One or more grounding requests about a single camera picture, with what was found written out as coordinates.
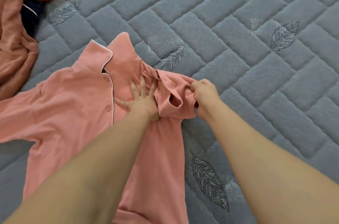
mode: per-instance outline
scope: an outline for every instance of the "forearm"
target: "forearm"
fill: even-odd
[[[110,223],[148,123],[131,111],[46,180],[6,224],[23,216],[26,223]]]
[[[206,118],[259,223],[339,223],[339,188],[216,102]]]

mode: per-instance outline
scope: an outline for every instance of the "pile of clothes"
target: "pile of clothes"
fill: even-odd
[[[38,55],[33,38],[48,0],[0,0],[0,101],[27,81]]]

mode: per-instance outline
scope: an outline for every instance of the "quilted pad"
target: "quilted pad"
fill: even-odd
[[[22,90],[91,39],[128,32],[146,63],[211,80],[252,127],[339,183],[338,26],[339,0],[52,0]],[[208,125],[185,120],[182,132],[190,223],[255,223]],[[30,146],[0,145],[0,222],[20,204]]]

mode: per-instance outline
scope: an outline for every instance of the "pink fabric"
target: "pink fabric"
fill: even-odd
[[[135,53],[128,33],[107,48],[91,41],[72,67],[0,102],[0,142],[36,142],[29,152],[23,199],[125,117],[127,111],[113,105],[113,97],[132,100],[129,79],[139,80],[140,74],[148,88],[152,78],[159,80],[155,98],[161,118],[146,131],[113,223],[188,223],[181,122],[195,117],[189,90],[194,80],[148,66]]]

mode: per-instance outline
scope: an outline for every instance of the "left hand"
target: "left hand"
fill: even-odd
[[[158,81],[156,79],[153,79],[152,86],[148,95],[145,78],[142,75],[140,75],[140,93],[132,79],[129,81],[129,84],[132,90],[134,101],[125,102],[116,98],[116,103],[122,107],[128,108],[130,111],[139,110],[142,113],[146,113],[149,120],[157,121],[159,119],[159,110],[154,99],[154,92],[158,86]]]

